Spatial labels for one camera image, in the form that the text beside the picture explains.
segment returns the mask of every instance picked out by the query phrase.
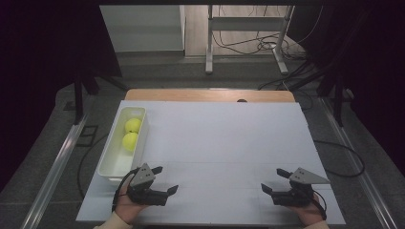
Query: person's right hand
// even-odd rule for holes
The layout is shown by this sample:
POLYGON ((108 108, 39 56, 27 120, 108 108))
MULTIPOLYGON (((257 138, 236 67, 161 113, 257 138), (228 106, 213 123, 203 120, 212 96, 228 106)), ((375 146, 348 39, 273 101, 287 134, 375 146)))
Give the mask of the person's right hand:
MULTIPOLYGON (((313 195, 313 198, 319 202, 319 197, 315 194, 313 195)), ((286 207, 296 213, 305 226, 310 226, 314 223, 323 221, 321 212, 313 203, 310 203, 306 207, 286 207)))

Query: tennis ball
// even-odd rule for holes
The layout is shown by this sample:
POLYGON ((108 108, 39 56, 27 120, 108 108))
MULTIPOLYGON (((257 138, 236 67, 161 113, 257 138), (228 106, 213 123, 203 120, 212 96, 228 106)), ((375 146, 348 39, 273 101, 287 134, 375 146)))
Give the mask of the tennis ball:
POLYGON ((127 122, 125 122, 125 132, 126 133, 137 133, 139 134, 140 124, 142 122, 139 118, 131 118, 127 122))
POLYGON ((138 134, 137 133, 128 133, 122 139, 122 146, 127 151, 134 151, 135 146, 137 145, 138 134))

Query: white table top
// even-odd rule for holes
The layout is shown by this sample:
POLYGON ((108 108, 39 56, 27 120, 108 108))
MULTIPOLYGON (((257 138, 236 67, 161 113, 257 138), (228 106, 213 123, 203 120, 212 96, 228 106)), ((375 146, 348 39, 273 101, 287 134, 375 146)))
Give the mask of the white table top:
MULTIPOLYGON (((119 109, 127 106, 147 111, 142 162, 163 167, 151 188, 179 185, 166 206, 141 212, 141 224, 297 225, 261 183, 287 191, 277 168, 327 177, 297 103, 122 101, 119 109)), ((116 188, 95 172, 76 220, 106 220, 116 188)), ((328 223, 344 224, 330 185, 313 188, 327 201, 328 223)))

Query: wall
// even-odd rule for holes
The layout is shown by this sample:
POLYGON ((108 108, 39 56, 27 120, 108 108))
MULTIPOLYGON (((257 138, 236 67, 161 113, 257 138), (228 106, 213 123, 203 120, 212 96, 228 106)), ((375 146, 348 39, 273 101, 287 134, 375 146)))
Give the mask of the wall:
POLYGON ((184 6, 100 6, 116 52, 184 50, 184 6))

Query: human hand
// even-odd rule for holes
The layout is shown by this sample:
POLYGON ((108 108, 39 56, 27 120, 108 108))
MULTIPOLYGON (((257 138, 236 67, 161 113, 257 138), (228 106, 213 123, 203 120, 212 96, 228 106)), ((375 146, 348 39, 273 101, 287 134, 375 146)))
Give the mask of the human hand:
MULTIPOLYGON (((317 195, 314 194, 313 198, 317 202, 319 202, 319 197, 317 195)), ((286 207, 289 208, 294 213, 296 213, 298 215, 298 218, 305 226, 310 226, 314 223, 323 221, 320 210, 312 202, 305 207, 292 207, 292 206, 286 207)))
POLYGON ((131 225, 137 218, 139 212, 148 207, 148 205, 139 205, 130 200, 126 194, 128 185, 129 184, 123 185, 121 190, 119 190, 116 214, 127 224, 131 225))

